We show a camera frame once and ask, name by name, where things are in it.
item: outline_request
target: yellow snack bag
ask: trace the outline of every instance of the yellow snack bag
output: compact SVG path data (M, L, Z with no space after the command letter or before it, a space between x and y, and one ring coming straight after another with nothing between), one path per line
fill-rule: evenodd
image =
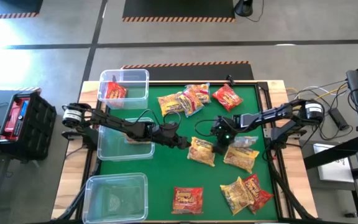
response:
M214 167L215 153L212 152L212 146L211 142L192 137L187 159L193 159Z
M161 107L162 116L165 116L169 112L182 112L184 111L181 104L176 100L176 97L181 92L174 93L168 96L157 97L158 103Z
M200 85L187 85L186 88L192 88L202 103L210 103L211 97L209 95L209 83Z
M177 101L185 110L186 117L195 114L201 110L204 104L198 99L196 92L192 88L187 88L176 97Z
M246 189L240 177L230 185L221 185L221 190L233 215L254 203L254 198Z
M255 164L255 158L258 155L259 151L252 150L249 147L229 146L224 155L223 162L245 169L251 174Z

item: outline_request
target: yellow black hazard stripe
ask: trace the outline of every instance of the yellow black hazard stripe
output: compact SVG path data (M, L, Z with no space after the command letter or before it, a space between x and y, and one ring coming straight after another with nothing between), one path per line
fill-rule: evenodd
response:
M234 17L123 17L123 22L235 22Z
M177 66L200 66L200 65L232 65L248 64L248 61L228 61L228 62L193 62L193 63L158 63L148 65L124 65L121 69L128 68L150 68L150 67L177 67Z
M38 13L36 12L10 13L10 14L0 14L0 19L30 18L35 16L38 16Z

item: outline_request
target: gray floor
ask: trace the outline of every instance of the gray floor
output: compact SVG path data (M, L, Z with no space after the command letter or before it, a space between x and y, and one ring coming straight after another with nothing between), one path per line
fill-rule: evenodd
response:
M44 0L39 17L0 20L0 47L90 44L101 3L102 0ZM260 3L255 0L254 16L260 13ZM355 0L265 0L260 22L237 18L234 24L122 23L123 7L124 0L108 1L99 43L358 39ZM60 115L50 154L40 163L40 169L32 164L11 164L9 171L13 176L5 179L0 194L0 223L40 222L50 218L67 146L60 136L65 129L61 125L60 107L77 100L89 51L0 49L0 85L39 86L42 96L58 108ZM284 80L287 87L300 90L344 80L346 70L358 68L358 44L96 49L89 80L99 80L103 70L121 65L222 60L248 60L255 79ZM349 124L358 125L345 96L339 98L339 109ZM330 135L334 130L333 124L327 122L324 132ZM358 133L353 131L338 141L355 136ZM320 218L358 223L341 217L344 212L353 212L350 192L313 189L313 197Z

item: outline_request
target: plastic container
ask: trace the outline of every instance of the plastic container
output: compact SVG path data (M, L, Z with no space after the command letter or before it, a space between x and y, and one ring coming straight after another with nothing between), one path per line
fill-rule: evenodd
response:
M106 98L109 82L117 82L127 89L125 98ZM100 75L98 99L112 110L146 109L149 98L149 72L146 69L105 70Z
M97 175L86 182L85 224L141 222L148 210L147 177L142 173Z
M139 121L151 121L151 118L141 118ZM99 127L98 157L103 161L129 161L136 159L151 159L155 150L154 142L148 144L128 144L123 133Z

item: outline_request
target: white cable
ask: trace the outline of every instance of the white cable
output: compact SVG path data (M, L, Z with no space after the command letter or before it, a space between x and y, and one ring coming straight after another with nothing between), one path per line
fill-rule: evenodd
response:
M328 91L328 90L325 90L324 88L321 88L321 87L318 87L318 86L308 86L308 87L302 89L301 91L299 91L299 93L296 95L296 97L294 98L294 100L299 97L299 95L301 94L301 92L302 92L303 90L307 90L307 89L309 89L309 88L314 88L314 89L317 89L317 88L318 88L318 89L320 89L320 90L323 90L323 91L326 92L326 93L329 93L329 91ZM347 93L347 91L348 91L348 89L347 89L344 93L339 94L339 96L345 95L345 94Z

